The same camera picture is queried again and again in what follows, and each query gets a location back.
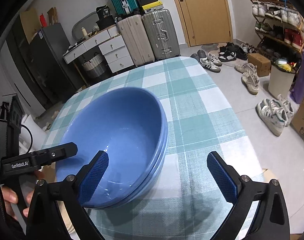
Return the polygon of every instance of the door frame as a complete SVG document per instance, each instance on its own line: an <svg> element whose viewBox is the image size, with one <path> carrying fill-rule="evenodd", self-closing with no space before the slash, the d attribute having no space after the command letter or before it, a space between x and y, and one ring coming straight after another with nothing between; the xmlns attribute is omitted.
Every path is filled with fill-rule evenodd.
<svg viewBox="0 0 304 240"><path fill-rule="evenodd" d="M174 1L175 1L178 15L180 17L180 21L181 21L181 25L182 25L182 29L183 29L183 33L184 33L184 37L185 37L185 42L187 43L188 47L190 47L191 44L190 44L190 40L189 40L189 36L188 36L188 32L187 32L187 27L186 27L183 11L182 11L182 8L180 5L180 1L179 0L174 0ZM231 14L230 14L230 7L229 7L228 0L225 0L225 5L226 5L227 16L228 16L228 20L229 20L231 42L233 42L233 29L232 29L232 21L231 21Z"/></svg>

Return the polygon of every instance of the blue bowl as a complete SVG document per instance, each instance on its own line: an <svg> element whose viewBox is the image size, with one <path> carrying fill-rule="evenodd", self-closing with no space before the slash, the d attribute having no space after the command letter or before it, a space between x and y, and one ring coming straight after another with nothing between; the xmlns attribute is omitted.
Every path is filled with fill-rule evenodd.
<svg viewBox="0 0 304 240"><path fill-rule="evenodd" d="M88 208L113 205L147 177L164 145L165 112L158 98L143 88L110 91L87 105L69 125L60 144L74 142L76 156L56 163L57 180L76 174L99 150L109 166Z"/></svg>
<svg viewBox="0 0 304 240"><path fill-rule="evenodd" d="M166 149L167 149L167 141L168 137L166 136L166 141L164 142L164 145L162 147L161 153L159 155L159 158L156 161L156 164L152 168L151 172L148 174L148 176L144 179L144 181L139 185L130 195L125 197L124 199L120 200L118 203L108 206L106 208L115 208L120 207L122 205L125 205L138 196L141 196L145 193L147 193L155 184L157 181L157 178L159 177L159 174L162 171L165 155L166 155Z"/></svg>

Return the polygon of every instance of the metal bolt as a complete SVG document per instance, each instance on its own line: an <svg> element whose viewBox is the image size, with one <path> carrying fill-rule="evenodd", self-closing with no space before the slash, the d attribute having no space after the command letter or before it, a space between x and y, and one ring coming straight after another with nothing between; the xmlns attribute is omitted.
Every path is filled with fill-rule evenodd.
<svg viewBox="0 0 304 240"><path fill-rule="evenodd" d="M37 184L38 186L42 186L44 184L44 179L40 179Z"/></svg>
<svg viewBox="0 0 304 240"><path fill-rule="evenodd" d="M241 178L242 178L242 180L245 181L245 182L250 181L250 177L248 177L247 175L243 175Z"/></svg>
<svg viewBox="0 0 304 240"><path fill-rule="evenodd" d="M75 178L74 175L69 175L69 176L67 177L67 181L73 181L74 178Z"/></svg>
<svg viewBox="0 0 304 240"><path fill-rule="evenodd" d="M279 185L279 182L277 179L272 179L272 183L275 185L275 186L278 186Z"/></svg>

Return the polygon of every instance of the tablecloth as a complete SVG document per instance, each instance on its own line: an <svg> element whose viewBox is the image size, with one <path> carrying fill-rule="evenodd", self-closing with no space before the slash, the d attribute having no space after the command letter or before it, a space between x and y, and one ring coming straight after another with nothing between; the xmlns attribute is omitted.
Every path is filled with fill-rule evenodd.
<svg viewBox="0 0 304 240"><path fill-rule="evenodd" d="M144 87L162 103L168 121L164 166L145 196L119 208L92 210L92 221L106 239L210 239L232 205L225 201L207 168L207 154L217 151L239 174L256 181L264 179L231 105L195 59L154 62L72 96L54 121L43 148L60 144L73 118L91 101L126 86ZM249 228L255 209L254 203L238 238Z"/></svg>

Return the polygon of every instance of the wooden door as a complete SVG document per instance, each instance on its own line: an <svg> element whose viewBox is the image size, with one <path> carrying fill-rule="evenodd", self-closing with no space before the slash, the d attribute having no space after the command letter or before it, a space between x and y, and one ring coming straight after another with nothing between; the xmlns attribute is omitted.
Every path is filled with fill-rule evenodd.
<svg viewBox="0 0 304 240"><path fill-rule="evenodd" d="M180 18L182 25L186 26L190 46L231 41L231 20L227 0L175 2L177 9L182 10L183 17Z"/></svg>

